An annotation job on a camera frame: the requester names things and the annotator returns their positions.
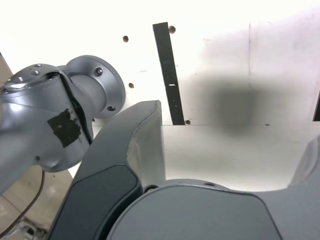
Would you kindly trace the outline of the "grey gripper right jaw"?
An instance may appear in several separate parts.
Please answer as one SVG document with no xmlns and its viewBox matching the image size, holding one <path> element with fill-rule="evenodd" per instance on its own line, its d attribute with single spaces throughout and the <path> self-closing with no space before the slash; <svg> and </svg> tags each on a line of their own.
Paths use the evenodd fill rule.
<svg viewBox="0 0 320 240">
<path fill-rule="evenodd" d="M 288 187 L 245 192 L 170 180 L 134 201 L 109 240 L 317 240 L 320 140 L 306 147 Z"/>
</svg>

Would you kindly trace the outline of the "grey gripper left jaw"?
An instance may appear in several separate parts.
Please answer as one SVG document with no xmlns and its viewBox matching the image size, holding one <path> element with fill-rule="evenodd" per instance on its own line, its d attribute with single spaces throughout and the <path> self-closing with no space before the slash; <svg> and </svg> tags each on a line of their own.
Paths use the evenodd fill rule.
<svg viewBox="0 0 320 240">
<path fill-rule="evenodd" d="M 50 240 L 104 240 L 144 187 L 165 180 L 162 111 L 139 102 L 95 136 L 48 234 Z"/>
</svg>

